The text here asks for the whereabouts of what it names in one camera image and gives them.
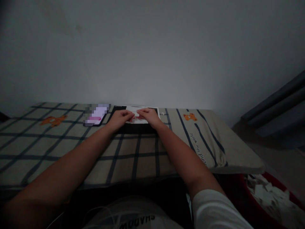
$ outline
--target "gray curtain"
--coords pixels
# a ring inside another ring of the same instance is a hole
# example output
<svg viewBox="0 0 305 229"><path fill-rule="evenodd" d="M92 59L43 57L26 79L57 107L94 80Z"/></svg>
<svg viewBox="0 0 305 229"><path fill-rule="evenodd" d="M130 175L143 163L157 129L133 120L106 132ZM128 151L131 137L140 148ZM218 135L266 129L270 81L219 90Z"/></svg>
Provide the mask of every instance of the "gray curtain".
<svg viewBox="0 0 305 229"><path fill-rule="evenodd" d="M305 150L305 71L241 118L262 137Z"/></svg>

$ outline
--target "crumpled paper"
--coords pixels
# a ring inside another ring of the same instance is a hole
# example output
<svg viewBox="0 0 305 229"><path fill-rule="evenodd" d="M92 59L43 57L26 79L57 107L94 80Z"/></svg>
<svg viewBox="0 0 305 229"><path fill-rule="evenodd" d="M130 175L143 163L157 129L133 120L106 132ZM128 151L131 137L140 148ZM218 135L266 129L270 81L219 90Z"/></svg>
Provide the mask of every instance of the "crumpled paper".
<svg viewBox="0 0 305 229"><path fill-rule="evenodd" d="M245 180L254 199L279 224L289 229L305 228L305 212L289 200L289 190L272 186L260 174L247 175Z"/></svg>

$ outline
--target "black pants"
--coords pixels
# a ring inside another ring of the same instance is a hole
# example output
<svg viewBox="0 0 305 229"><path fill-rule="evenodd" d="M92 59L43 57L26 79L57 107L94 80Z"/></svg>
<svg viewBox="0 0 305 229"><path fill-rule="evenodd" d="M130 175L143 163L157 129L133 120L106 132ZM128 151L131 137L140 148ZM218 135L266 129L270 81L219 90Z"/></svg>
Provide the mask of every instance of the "black pants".
<svg viewBox="0 0 305 229"><path fill-rule="evenodd" d="M107 206L119 198L131 195L151 199L183 228L193 228L186 192L186 186L181 178L168 178L148 186L128 183L109 188L75 191L64 213L61 228L81 228L84 216L90 209ZM88 213L85 223L100 210Z"/></svg>

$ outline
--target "cartoon bear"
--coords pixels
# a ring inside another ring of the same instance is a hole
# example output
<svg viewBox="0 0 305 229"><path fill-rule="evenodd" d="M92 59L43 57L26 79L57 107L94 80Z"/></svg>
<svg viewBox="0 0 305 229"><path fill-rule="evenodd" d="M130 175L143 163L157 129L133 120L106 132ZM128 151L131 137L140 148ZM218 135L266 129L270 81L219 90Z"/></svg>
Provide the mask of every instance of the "cartoon bear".
<svg viewBox="0 0 305 229"><path fill-rule="evenodd" d="M193 113L184 114L183 116L184 116L186 121L189 121L190 119L193 119L194 121L197 121L197 118L195 117L195 115Z"/></svg>
<svg viewBox="0 0 305 229"><path fill-rule="evenodd" d="M63 120L65 120L68 116L67 115L63 115L59 118L55 118L55 117L47 117L45 120L43 120L39 125L44 125L44 124L48 124L48 123L51 123L51 127L55 127L55 126L58 126L59 124L61 124L61 122Z"/></svg>

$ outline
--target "white cable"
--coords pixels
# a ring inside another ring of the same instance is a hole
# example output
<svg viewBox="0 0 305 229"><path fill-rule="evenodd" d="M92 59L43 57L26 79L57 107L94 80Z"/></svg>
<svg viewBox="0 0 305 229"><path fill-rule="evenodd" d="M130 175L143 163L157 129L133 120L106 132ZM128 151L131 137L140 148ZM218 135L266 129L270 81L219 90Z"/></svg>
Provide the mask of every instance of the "white cable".
<svg viewBox="0 0 305 229"><path fill-rule="evenodd" d="M64 212L62 212L59 216L57 216L56 219L53 220L52 223L50 223L46 229L48 229L63 213Z"/></svg>
<svg viewBox="0 0 305 229"><path fill-rule="evenodd" d="M85 217L84 217L84 220L83 220L83 223L82 223L81 228L83 228L83 226L84 226L84 224L85 224L87 214L88 214L89 212L91 212L92 210L95 210L95 209L98 209L98 208L105 208L105 209L106 209L106 210L107 210L107 211L110 213L111 218L112 218L112 223L113 223L113 226L114 226L114 228L117 228L117 225L116 225L116 223L115 223L115 220L114 220L113 214L111 213L111 211L110 211L110 209L109 209L108 207L104 207L104 206L95 207L95 208L90 209L89 211L87 211L87 213L85 214ZM92 227L92 226L96 226L96 225L88 225L88 226L87 226L87 227L85 227L85 228L90 228L90 227Z"/></svg>

